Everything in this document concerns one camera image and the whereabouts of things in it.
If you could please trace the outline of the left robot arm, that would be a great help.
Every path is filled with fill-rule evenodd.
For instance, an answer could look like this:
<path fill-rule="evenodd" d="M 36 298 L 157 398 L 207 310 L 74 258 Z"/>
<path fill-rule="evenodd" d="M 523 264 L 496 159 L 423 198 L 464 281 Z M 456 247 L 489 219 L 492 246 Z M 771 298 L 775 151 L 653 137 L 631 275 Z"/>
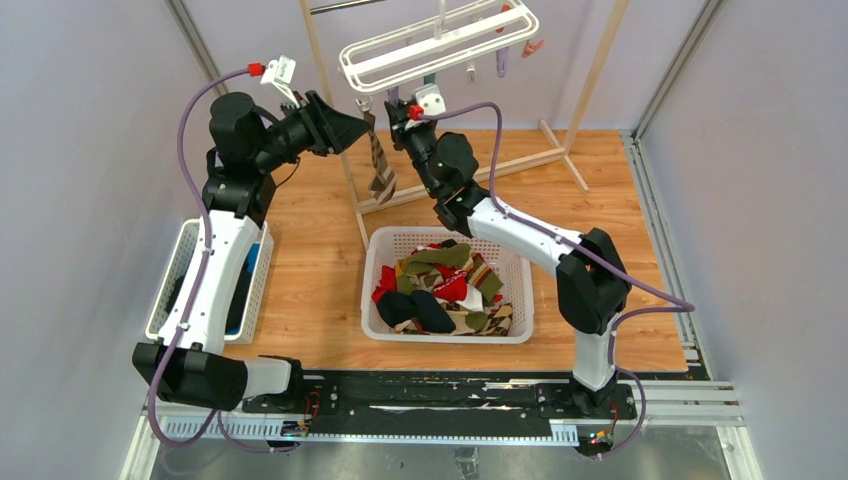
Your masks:
<path fill-rule="evenodd" d="M 223 356 L 225 324 L 248 253 L 262 232 L 277 189 L 272 173 L 303 152 L 339 154 L 369 130 L 358 117 L 330 107 L 314 92 L 280 119 L 243 92 L 210 107 L 214 146 L 200 195 L 201 231 L 166 324 L 153 343 L 136 345 L 132 363 L 159 399 L 231 411 L 242 400 L 268 396 L 283 412 L 307 398 L 299 361 Z"/>

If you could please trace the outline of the brown striped sock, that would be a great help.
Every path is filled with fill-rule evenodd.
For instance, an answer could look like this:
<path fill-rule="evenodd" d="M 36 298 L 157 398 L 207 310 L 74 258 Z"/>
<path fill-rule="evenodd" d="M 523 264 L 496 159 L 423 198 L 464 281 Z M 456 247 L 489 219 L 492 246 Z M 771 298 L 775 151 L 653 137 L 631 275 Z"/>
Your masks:
<path fill-rule="evenodd" d="M 369 111 L 362 112 L 363 119 L 369 125 L 368 138 L 371 152 L 371 163 L 374 176 L 369 183 L 368 189 L 372 199 L 377 205 L 383 205 L 390 201 L 395 194 L 397 177 L 391 168 L 384 148 L 375 130 L 376 117 Z"/>

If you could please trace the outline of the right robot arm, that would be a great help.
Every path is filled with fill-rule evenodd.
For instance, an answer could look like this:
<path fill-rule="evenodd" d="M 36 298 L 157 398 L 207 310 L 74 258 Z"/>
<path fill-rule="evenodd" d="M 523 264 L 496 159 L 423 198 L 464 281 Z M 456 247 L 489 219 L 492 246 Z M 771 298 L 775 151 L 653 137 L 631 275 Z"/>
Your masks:
<path fill-rule="evenodd" d="M 410 158 L 440 223 L 504 247 L 555 279 L 559 312 L 575 332 L 572 404 L 584 416 L 599 415 L 617 385 L 612 323 L 631 291 L 611 237 L 598 228 L 579 233 L 554 227 L 507 206 L 492 186 L 474 180 L 479 164 L 465 135 L 438 135 L 436 120 L 413 101 L 384 106 L 393 147 Z"/>

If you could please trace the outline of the white plastic clip hanger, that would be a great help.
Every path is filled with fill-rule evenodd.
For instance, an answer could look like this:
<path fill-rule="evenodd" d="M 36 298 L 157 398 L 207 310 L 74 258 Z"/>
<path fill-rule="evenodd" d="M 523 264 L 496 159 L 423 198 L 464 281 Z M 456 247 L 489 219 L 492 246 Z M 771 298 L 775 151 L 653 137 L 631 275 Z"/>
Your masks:
<path fill-rule="evenodd" d="M 354 42 L 338 54 L 350 87 L 373 95 L 532 39 L 540 20 L 523 1 L 470 1 Z"/>

